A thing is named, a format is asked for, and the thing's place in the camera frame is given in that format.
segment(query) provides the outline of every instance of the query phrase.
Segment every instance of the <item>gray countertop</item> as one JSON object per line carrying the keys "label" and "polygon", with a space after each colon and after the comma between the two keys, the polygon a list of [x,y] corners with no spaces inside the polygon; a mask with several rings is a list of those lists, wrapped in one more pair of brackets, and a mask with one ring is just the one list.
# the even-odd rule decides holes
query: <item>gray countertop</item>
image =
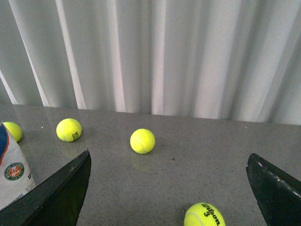
{"label": "gray countertop", "polygon": [[[301,180],[301,127],[108,111],[0,105],[2,121],[22,127],[19,145],[36,184],[89,149],[92,170],[79,226],[181,226],[198,202],[219,209],[228,226],[266,225],[246,175],[257,153]],[[64,118],[77,119],[82,136],[56,136]],[[139,128],[151,130],[150,153],[132,151]]]}

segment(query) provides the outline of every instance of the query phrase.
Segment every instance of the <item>yellow tennis ball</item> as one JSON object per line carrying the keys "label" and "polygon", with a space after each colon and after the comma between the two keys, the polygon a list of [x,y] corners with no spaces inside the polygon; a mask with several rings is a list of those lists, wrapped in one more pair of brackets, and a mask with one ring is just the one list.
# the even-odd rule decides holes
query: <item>yellow tennis ball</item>
{"label": "yellow tennis ball", "polygon": [[81,135],[81,125],[75,119],[64,119],[56,127],[56,134],[62,140],[66,142],[72,142],[77,140]]}
{"label": "yellow tennis ball", "polygon": [[154,148],[155,137],[148,129],[138,129],[132,134],[130,144],[135,152],[146,154]]}
{"label": "yellow tennis ball", "polygon": [[8,129],[8,131],[13,136],[13,138],[16,140],[16,142],[18,142],[21,139],[21,137],[22,137],[21,127],[19,127],[14,122],[8,122],[8,121],[4,122],[3,124]]}
{"label": "yellow tennis ball", "polygon": [[217,208],[201,202],[187,210],[184,226],[226,226],[226,224]]}

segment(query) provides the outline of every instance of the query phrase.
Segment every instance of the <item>orange logo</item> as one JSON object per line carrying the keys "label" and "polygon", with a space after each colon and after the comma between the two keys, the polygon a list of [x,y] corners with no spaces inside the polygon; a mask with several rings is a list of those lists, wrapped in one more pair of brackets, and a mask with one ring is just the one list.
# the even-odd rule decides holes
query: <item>orange logo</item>
{"label": "orange logo", "polygon": [[14,167],[12,167],[10,170],[9,170],[9,172],[8,172],[8,174],[11,176],[11,177],[17,177],[17,176],[19,176],[20,175],[20,173],[21,173],[21,167],[19,167],[19,166],[14,166]]}
{"label": "orange logo", "polygon": [[18,180],[24,174],[24,165],[20,162],[9,165],[4,171],[7,180]]}

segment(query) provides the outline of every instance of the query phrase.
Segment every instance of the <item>tennis ball bag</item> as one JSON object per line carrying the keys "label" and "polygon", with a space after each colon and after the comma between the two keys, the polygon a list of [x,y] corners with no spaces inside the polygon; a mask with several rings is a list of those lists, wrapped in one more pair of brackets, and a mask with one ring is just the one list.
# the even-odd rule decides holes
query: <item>tennis ball bag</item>
{"label": "tennis ball bag", "polygon": [[21,148],[0,122],[0,211],[35,187]]}

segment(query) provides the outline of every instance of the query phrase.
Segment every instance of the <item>wilson tennis ball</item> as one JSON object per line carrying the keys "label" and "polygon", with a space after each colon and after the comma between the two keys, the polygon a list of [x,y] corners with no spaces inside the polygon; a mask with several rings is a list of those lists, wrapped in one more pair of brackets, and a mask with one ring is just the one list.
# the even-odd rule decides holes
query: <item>wilson tennis ball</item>
{"label": "wilson tennis ball", "polygon": [[138,129],[130,139],[132,149],[139,154],[150,152],[155,146],[155,137],[148,129]]}
{"label": "wilson tennis ball", "polygon": [[187,210],[184,226],[226,226],[226,224],[216,207],[201,202]]}
{"label": "wilson tennis ball", "polygon": [[14,122],[8,122],[8,121],[4,122],[3,124],[8,129],[8,131],[13,136],[13,138],[16,140],[16,142],[18,142],[21,139],[21,137],[22,137],[21,127],[19,127]]}
{"label": "wilson tennis ball", "polygon": [[81,135],[81,125],[75,119],[64,119],[56,127],[56,134],[62,140],[66,142],[72,142],[77,140]]}

